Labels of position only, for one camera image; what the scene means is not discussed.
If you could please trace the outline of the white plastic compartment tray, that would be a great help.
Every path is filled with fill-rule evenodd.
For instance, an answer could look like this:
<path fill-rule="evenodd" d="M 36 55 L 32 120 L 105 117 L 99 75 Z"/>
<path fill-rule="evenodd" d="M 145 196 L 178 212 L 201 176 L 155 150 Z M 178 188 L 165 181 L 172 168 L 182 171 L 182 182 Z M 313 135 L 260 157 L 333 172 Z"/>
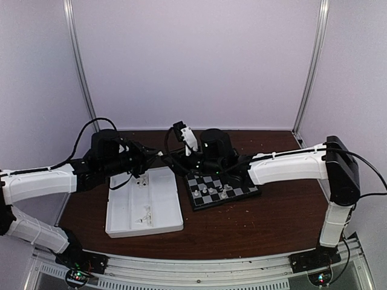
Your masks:
<path fill-rule="evenodd" d="M 139 178 L 122 173 L 113 176 L 109 185 L 105 232 L 110 238 L 184 228 L 177 183 L 170 168 L 149 169 Z"/>

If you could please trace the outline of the white chess piece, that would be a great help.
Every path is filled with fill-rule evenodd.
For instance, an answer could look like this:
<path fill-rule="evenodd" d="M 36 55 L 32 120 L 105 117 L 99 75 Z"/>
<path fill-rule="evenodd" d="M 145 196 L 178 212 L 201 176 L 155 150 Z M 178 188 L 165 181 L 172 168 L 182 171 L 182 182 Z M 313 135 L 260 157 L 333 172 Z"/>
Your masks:
<path fill-rule="evenodd" d="M 227 190 L 224 189 L 224 190 L 221 192 L 221 199 L 226 199 L 226 198 L 228 198 Z"/>

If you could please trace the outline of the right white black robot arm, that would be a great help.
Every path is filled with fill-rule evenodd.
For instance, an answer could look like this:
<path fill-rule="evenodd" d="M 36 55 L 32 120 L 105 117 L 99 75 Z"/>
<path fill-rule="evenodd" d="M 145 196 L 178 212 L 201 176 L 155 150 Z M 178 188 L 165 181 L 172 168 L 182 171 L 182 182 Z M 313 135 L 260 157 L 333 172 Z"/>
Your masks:
<path fill-rule="evenodd" d="M 359 166 L 337 136 L 322 144 L 286 152 L 240 155 L 230 137 L 220 129 L 208 129 L 196 137 L 179 122 L 175 133 L 184 148 L 170 150 L 164 138 L 161 159 L 177 175 L 219 177 L 231 187 L 254 187 L 278 181 L 326 179 L 330 201 L 316 249 L 306 254 L 314 266 L 324 266 L 337 253 L 337 245 L 349 216 L 360 199 Z"/>

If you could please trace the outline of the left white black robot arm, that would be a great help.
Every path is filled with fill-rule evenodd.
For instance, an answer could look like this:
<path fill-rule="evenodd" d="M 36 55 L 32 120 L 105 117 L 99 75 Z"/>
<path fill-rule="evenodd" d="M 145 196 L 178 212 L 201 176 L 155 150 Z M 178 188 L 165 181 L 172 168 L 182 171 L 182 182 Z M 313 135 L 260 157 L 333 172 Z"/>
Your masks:
<path fill-rule="evenodd" d="M 40 169 L 1 174 L 1 235 L 14 236 L 51 250 L 73 268 L 87 262 L 77 237 L 61 227 L 33 218 L 15 207 L 15 202 L 56 193 L 87 192 L 121 173 L 139 178 L 161 156 L 139 142 L 125 140 L 114 129 L 91 137 L 91 147 L 82 158 Z"/>

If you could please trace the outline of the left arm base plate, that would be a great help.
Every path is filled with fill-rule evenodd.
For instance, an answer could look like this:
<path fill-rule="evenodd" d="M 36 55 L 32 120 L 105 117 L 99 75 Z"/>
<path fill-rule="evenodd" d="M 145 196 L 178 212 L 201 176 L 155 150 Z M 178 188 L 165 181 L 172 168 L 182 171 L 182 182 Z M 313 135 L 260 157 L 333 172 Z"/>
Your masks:
<path fill-rule="evenodd" d="M 80 257 L 75 258 L 64 254 L 55 254 L 55 257 L 56 263 L 87 274 L 104 274 L 108 263 L 106 255 L 91 252 L 83 252 Z"/>

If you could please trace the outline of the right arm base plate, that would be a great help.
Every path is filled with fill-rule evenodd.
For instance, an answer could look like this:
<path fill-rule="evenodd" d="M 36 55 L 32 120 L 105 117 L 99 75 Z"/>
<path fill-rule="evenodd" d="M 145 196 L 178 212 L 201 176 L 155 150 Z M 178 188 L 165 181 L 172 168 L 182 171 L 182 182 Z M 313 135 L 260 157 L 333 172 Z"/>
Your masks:
<path fill-rule="evenodd" d="M 311 271 L 340 262 L 341 256 L 337 251 L 320 251 L 318 249 L 291 254 L 290 265 L 294 273 Z"/>

